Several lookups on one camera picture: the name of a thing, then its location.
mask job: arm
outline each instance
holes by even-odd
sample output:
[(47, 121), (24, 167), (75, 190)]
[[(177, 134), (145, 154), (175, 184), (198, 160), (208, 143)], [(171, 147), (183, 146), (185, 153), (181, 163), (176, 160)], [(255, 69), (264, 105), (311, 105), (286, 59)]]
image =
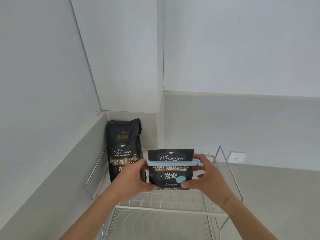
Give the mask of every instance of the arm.
[(205, 173), (181, 183), (184, 188), (201, 190), (211, 201), (220, 206), (232, 220), (243, 240), (276, 240), (277, 238), (246, 208), (233, 194), (220, 171), (202, 154), (194, 154), (203, 166), (195, 166), (194, 171)]
[(82, 216), (67, 230), (60, 240), (94, 240), (109, 213), (119, 202), (126, 201), (141, 192), (156, 190), (157, 186), (144, 183), (140, 179), (141, 169), (147, 161), (126, 165), (106, 191), (82, 214)]

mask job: coffee bag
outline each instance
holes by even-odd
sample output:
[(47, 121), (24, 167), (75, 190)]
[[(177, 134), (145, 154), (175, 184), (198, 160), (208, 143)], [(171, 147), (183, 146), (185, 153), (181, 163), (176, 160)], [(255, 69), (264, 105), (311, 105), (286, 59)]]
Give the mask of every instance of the coffee bag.
[[(143, 158), (140, 140), (142, 127), (140, 119), (132, 121), (108, 121), (106, 126), (107, 153), (111, 182), (125, 165), (133, 164)], [(146, 181), (146, 172), (142, 172)]]
[[(188, 190), (181, 183), (193, 177), (191, 166), (179, 166), (179, 162), (192, 161), (193, 149), (162, 149), (148, 151), (149, 161), (163, 162), (161, 166), (149, 166), (149, 181), (158, 186), (157, 190)], [(166, 162), (177, 162), (170, 166)]]

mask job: person's right arm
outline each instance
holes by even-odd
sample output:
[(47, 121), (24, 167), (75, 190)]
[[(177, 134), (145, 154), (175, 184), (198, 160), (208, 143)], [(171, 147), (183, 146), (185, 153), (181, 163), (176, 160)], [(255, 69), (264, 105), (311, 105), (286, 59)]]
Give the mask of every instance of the person's right arm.
[(201, 190), (211, 201), (220, 206), (232, 220), (243, 240), (277, 239), (234, 195), (220, 171), (203, 154), (194, 154), (203, 166), (194, 170), (203, 170), (204, 174), (181, 183), (184, 188)]

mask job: electrical outlet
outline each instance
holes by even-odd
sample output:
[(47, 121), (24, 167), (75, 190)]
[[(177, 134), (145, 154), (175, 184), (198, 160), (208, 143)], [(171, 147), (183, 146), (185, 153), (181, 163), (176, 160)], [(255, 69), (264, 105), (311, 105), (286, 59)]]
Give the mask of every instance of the electrical outlet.
[(243, 152), (230, 152), (228, 163), (243, 163), (247, 154)]

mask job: forearm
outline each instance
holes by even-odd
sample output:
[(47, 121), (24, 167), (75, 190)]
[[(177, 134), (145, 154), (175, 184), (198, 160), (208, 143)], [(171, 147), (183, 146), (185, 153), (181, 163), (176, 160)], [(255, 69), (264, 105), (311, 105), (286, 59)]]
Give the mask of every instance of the forearm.
[(236, 197), (230, 198), (222, 207), (229, 215), (243, 240), (277, 239)]
[(107, 189), (82, 216), (67, 230), (60, 240), (94, 240), (109, 213), (118, 203), (117, 195)]

